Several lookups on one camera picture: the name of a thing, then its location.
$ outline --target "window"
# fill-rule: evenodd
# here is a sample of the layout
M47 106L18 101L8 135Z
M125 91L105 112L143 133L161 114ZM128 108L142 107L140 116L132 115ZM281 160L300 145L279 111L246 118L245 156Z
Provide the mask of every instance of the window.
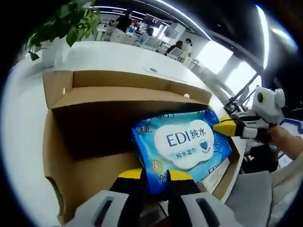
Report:
M159 34L159 39L162 39L162 37L164 36L164 32L166 30L168 26L167 25L164 25L164 29L162 30L162 32Z
M167 36L163 36L162 38L161 38L161 40L163 41L163 42L165 42L165 43L169 43L169 41L170 41L170 38L169 37L167 37Z
M160 25L159 28L157 27L152 27L153 28L153 33L152 36L156 37L159 33L159 31L161 30L161 28L163 27L163 25Z
M233 91L234 94L237 94L255 74L256 71L245 61L242 61L238 67L230 73L225 84ZM261 86L261 76L257 76L257 78L249 85L249 94L257 85ZM244 105L251 107L253 97L254 94L250 97L249 101L245 101Z
M197 59L210 71L218 74L231 58L232 54L233 52L226 49L224 46L215 41L209 41L199 53Z

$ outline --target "wet wipes package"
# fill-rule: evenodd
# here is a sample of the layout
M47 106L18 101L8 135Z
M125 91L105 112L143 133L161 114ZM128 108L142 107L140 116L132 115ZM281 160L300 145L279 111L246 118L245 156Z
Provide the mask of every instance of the wet wipes package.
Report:
M215 113L204 110L163 114L132 128L151 194L165 190L167 169L184 171L197 183L230 155L227 138L212 130L217 123Z

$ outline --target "gray fabric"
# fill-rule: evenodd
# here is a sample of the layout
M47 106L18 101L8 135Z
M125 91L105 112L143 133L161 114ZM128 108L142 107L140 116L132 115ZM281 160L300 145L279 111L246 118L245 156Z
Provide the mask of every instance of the gray fabric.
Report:
M239 175L226 203L245 227L266 227L272 204L272 177L268 171Z

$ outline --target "white desk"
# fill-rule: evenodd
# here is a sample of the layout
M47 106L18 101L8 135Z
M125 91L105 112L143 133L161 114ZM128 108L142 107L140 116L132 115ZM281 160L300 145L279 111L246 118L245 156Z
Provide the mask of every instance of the white desk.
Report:
M116 70L187 83L209 90L180 62L142 48L109 42L75 43L60 68L50 70ZM27 56L12 72L3 98L3 158L7 174L24 211L37 226L59 225L57 198L45 179L42 162L42 139L47 113L42 84L41 60ZM222 103L213 96L211 107L218 116L225 114ZM245 141L233 138L243 158ZM226 201L235 174L223 201Z

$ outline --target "white cloud graphic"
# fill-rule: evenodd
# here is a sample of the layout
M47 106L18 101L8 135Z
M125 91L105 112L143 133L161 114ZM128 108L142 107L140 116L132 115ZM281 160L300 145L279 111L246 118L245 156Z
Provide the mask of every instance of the white cloud graphic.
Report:
M164 125L156 131L154 141L160 155L180 169L191 169L214 154L213 131L202 120L194 120L187 127Z

